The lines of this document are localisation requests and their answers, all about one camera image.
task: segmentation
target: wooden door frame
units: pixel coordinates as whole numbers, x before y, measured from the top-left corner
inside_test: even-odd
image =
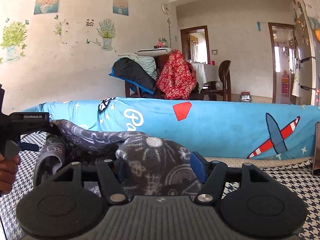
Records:
[[[294,41],[297,44],[295,26],[292,24],[284,24],[284,23],[268,23],[270,39],[271,39],[271,52],[272,52],[272,64],[273,64],[273,93],[272,93],[272,103],[276,102],[276,90],[277,90],[277,72],[276,72],[276,55],[275,55],[275,39],[273,38],[273,30],[272,27],[280,28],[280,29],[288,29],[293,30],[294,32]]]
[[[209,37],[208,37],[208,27],[207,27],[207,25],[180,30],[182,54],[183,54],[184,57],[186,57],[186,53],[187,53],[187,49],[188,49],[188,48],[185,48],[185,46],[184,46],[183,36],[185,34],[195,33],[196,30],[200,30],[200,29],[204,29],[205,43],[207,45],[207,58],[208,58],[208,64],[209,64],[210,63],[210,48],[209,48]]]

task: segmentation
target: human hand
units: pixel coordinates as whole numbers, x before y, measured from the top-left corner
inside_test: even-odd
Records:
[[[18,155],[12,161],[7,161],[0,154],[0,191],[2,194],[9,194],[12,190],[12,185],[16,179],[15,175],[18,172],[18,165],[20,165],[20,157]]]

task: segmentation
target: white star print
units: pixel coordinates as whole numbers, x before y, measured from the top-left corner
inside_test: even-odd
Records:
[[[307,152],[306,146],[304,146],[301,150],[302,150],[302,155],[304,155],[304,153]]]

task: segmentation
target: black and white checkered sheet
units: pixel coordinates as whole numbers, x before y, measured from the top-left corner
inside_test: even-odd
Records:
[[[22,141],[38,144],[45,142],[45,133],[33,133]],[[7,240],[19,240],[23,232],[15,217],[15,207],[19,200],[33,188],[33,169],[38,153],[20,152],[21,165],[13,190],[0,198],[0,218]],[[310,161],[297,165],[263,168],[270,176],[296,192],[308,205],[308,217],[300,233],[302,239],[320,239],[320,176],[312,176]],[[224,195],[239,188],[238,183],[226,183]]]

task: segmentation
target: refrigerator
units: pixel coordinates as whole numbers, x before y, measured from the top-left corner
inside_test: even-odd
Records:
[[[319,105],[320,43],[315,30],[320,30],[320,0],[292,0],[297,42],[296,73],[299,82],[296,104]]]

